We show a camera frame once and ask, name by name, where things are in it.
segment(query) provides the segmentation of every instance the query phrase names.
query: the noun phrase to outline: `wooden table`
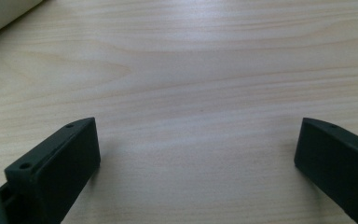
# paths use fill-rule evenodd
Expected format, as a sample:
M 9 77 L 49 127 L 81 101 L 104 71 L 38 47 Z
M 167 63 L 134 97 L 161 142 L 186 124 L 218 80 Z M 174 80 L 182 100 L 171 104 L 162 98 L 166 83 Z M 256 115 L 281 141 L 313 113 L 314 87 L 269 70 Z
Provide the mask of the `wooden table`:
M 358 134 L 358 0 L 47 1 L 0 32 L 0 185 L 86 117 L 63 223 L 353 223 L 293 157 L 303 117 Z

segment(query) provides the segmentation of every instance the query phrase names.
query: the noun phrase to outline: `black plastic piece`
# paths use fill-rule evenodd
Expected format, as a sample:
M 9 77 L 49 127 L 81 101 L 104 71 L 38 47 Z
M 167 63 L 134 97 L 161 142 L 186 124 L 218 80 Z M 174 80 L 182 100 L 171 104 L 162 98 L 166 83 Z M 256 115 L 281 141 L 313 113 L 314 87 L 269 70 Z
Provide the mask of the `black plastic piece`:
M 65 125 L 5 169 L 0 223 L 61 223 L 100 161 L 95 119 Z
M 303 119 L 296 167 L 358 223 L 358 136 L 335 124 Z

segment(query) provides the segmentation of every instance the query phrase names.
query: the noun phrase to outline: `wood grain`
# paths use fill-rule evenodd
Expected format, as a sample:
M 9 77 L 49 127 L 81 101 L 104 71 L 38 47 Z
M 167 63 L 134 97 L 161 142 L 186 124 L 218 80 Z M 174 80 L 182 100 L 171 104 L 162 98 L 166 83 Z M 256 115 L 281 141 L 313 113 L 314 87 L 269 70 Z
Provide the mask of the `wood grain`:
M 303 117 L 358 134 L 358 0 L 46 1 L 0 32 L 0 185 L 85 117 L 63 223 L 353 223 L 293 157 Z

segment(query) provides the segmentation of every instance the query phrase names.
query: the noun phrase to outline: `small screw hole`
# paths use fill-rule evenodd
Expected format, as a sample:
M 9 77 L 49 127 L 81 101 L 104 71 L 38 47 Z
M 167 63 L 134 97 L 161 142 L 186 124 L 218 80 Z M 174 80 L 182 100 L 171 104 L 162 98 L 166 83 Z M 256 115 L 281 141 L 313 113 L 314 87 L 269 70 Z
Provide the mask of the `small screw hole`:
M 22 170 L 25 170 L 25 169 L 28 169 L 31 167 L 31 163 L 29 162 L 26 162 L 26 163 L 23 163 L 21 166 L 20 166 L 20 169 Z

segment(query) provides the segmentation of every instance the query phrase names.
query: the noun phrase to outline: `light wood surface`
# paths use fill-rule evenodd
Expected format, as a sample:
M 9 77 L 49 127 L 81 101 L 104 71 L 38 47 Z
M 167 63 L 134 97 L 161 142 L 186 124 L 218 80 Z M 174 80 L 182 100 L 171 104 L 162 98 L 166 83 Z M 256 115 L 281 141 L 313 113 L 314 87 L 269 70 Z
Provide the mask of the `light wood surface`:
M 353 223 L 293 157 L 303 117 L 358 134 L 358 0 L 44 2 L 0 32 L 0 185 L 85 117 L 63 223 Z

